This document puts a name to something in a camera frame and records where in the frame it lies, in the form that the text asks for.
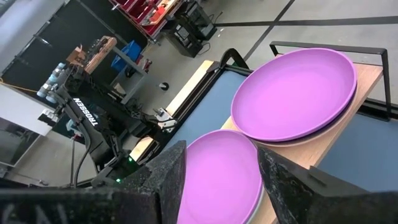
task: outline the gray floor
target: gray floor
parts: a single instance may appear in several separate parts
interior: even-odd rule
[[[207,0],[203,7],[208,14],[214,14],[217,22],[250,22],[273,21],[289,0]],[[396,0],[296,0],[282,17],[282,21],[297,19],[342,19],[354,17],[398,16]],[[225,27],[219,28],[209,41],[211,49],[196,58],[180,55],[166,40],[161,46],[152,45],[145,56],[153,61],[150,74],[160,82],[169,82],[170,89],[166,92],[148,83],[139,92],[139,100],[144,102],[144,110],[167,106],[174,96],[189,80],[194,71],[204,60],[219,60],[225,50],[236,48],[241,55],[246,55],[257,42],[267,27]],[[269,35],[247,60],[251,69],[266,63],[273,58],[269,43],[273,40],[312,42],[319,44],[340,44],[363,47],[384,47],[389,51],[392,100],[398,103],[398,25],[375,26],[333,26],[333,27],[274,27]],[[292,49],[281,48],[281,52]],[[356,62],[381,63],[379,57],[369,55],[349,56]],[[371,97],[384,99],[382,85],[377,85]],[[132,138],[126,145],[131,148],[135,144]],[[79,155],[84,151],[79,146]],[[32,150],[27,162],[21,163],[21,173],[45,179],[52,185],[68,182],[70,165],[70,142],[61,136],[51,133]],[[81,179],[89,178],[93,173],[88,161],[81,173]]]

